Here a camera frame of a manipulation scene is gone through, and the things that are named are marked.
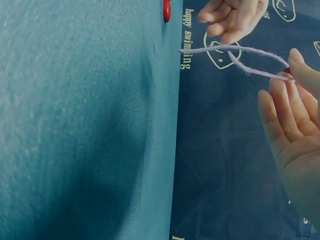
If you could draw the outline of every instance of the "cartoon face print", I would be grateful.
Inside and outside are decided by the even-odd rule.
[[[320,57],[320,41],[315,41],[313,43],[313,45],[314,45],[314,48],[315,48],[316,52],[318,53],[318,55]]]
[[[286,22],[296,19],[295,0],[272,0],[275,12]]]
[[[205,33],[204,38],[203,38],[204,47],[207,48],[207,47],[220,45],[221,43],[217,40],[218,40],[217,37],[210,37],[210,36],[208,36],[207,33]],[[240,46],[238,42],[235,42],[232,45]],[[213,64],[219,70],[226,69],[234,64],[232,62],[232,60],[230,59],[227,51],[214,50],[214,51],[207,51],[206,53],[209,56],[210,60],[213,62]],[[240,59],[242,51],[237,50],[234,52],[232,51],[232,53],[234,53],[234,56],[237,59]]]

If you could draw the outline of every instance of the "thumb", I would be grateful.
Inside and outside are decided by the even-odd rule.
[[[252,18],[257,13],[259,0],[243,0],[238,9],[238,29],[245,32],[250,27]]]
[[[289,66],[293,78],[308,92],[320,97],[320,72],[313,70],[306,63],[301,53],[293,48],[289,55]]]

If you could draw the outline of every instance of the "white line drawing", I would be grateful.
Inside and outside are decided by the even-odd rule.
[[[204,38],[203,38],[203,44],[204,44],[204,47],[205,47],[205,48],[208,47],[208,46],[207,46],[207,43],[206,43],[207,37],[208,37],[208,33],[205,32]],[[221,43],[218,42],[218,41],[212,41],[212,42],[211,42],[211,46],[213,46],[213,45],[216,46],[216,45],[220,45],[220,44],[221,44]],[[220,54],[223,54],[223,53],[224,53],[224,52],[221,51],[221,50],[215,50],[215,51],[218,52],[218,53],[220,53]],[[230,66],[232,66],[232,65],[234,64],[234,63],[231,61],[229,64],[227,64],[227,65],[225,65],[225,66],[219,66],[219,65],[216,63],[216,61],[212,58],[212,56],[211,56],[211,54],[210,54],[209,51],[206,51],[206,54],[209,56],[210,60],[213,62],[213,64],[214,64],[219,70],[226,69],[226,68],[228,68],[228,67],[230,67]],[[241,57],[241,55],[242,55],[242,50],[239,50],[239,55],[236,57],[236,59],[239,60],[240,57]],[[222,63],[222,62],[223,62],[223,59],[219,58],[218,61],[219,61],[219,63]]]
[[[275,12],[287,23],[293,22],[296,19],[296,7],[295,7],[295,0],[291,0],[292,5],[292,18],[288,19],[288,15],[286,15],[286,10],[283,8],[286,8],[286,4],[284,3],[285,0],[272,0],[272,6],[275,10]]]
[[[313,43],[313,46],[314,46],[316,52],[318,53],[318,55],[319,55],[319,57],[320,57],[320,41],[315,41],[315,42]]]

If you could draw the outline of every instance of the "fingernail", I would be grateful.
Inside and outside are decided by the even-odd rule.
[[[289,60],[298,64],[305,63],[304,57],[296,48],[293,48],[290,50]]]

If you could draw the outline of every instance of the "hand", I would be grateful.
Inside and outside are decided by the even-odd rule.
[[[210,0],[198,14],[201,23],[211,23],[207,33],[222,36],[221,43],[233,44],[256,27],[269,0]]]
[[[297,84],[271,79],[258,95],[260,117],[288,198],[320,230],[320,112],[310,93],[320,96],[320,72],[296,49],[289,65]]]

